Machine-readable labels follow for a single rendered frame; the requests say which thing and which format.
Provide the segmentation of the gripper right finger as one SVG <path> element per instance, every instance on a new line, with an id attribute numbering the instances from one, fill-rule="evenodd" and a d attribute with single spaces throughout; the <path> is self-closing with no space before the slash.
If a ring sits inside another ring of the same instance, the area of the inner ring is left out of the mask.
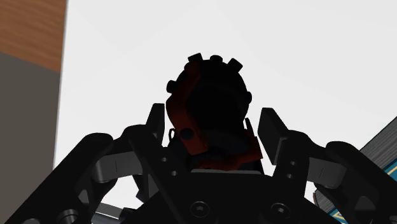
<path id="1" fill-rule="evenodd" d="M 313 182 L 348 224 L 397 224 L 397 181 L 353 145 L 319 146 L 289 130 L 272 108 L 262 108 L 258 136 L 275 166 L 272 177 L 284 188 L 280 203 L 292 222 L 301 219 L 305 187 Z"/>

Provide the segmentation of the black and red round object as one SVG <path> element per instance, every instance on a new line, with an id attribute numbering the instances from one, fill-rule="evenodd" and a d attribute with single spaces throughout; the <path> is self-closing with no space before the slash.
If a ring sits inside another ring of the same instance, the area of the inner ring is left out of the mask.
<path id="1" fill-rule="evenodd" d="M 175 133 L 169 145 L 189 170 L 263 173 L 260 144 L 246 117 L 252 94 L 241 69 L 235 59 L 196 53 L 167 83 L 165 108 Z"/>

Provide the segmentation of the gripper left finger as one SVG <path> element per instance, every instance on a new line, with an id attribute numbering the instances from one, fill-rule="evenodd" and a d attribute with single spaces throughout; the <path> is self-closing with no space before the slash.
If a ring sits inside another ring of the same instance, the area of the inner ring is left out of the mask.
<path id="1" fill-rule="evenodd" d="M 130 146 L 130 133 L 85 136 L 4 224 L 92 224 L 102 221 L 101 213 L 119 216 L 122 224 L 179 224 L 161 194 L 149 198 L 157 188 Z M 123 211 L 102 204 L 125 176 L 134 177 L 144 204 Z"/>

